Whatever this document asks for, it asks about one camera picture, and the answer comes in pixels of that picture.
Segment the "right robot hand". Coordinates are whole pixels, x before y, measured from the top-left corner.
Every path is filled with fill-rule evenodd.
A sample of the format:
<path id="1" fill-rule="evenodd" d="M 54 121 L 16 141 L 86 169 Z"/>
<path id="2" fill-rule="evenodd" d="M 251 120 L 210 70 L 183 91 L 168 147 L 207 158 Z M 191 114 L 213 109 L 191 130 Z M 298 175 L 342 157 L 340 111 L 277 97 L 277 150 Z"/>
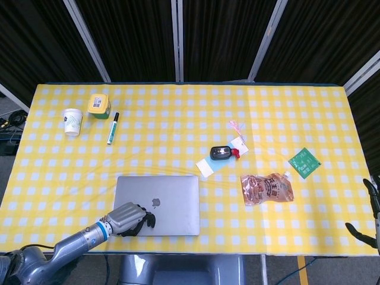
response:
<path id="1" fill-rule="evenodd" d="M 375 178 L 375 185 L 367 179 L 363 179 L 363 183 L 368 190 L 370 197 L 370 205 L 375 219 L 375 237 L 370 237 L 358 232 L 351 223 L 345 223 L 347 230 L 357 240 L 377 249 L 379 252 L 379 178 Z"/>

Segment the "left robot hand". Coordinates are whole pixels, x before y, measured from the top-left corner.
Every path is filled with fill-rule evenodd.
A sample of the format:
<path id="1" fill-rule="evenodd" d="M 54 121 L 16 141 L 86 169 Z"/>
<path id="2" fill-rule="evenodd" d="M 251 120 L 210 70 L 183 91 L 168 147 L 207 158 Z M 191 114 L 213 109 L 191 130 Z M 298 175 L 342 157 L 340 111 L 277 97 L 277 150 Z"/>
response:
<path id="1" fill-rule="evenodd" d="M 156 217 L 138 204 L 128 202 L 100 219 L 114 236 L 136 236 L 144 225 L 155 228 Z"/>

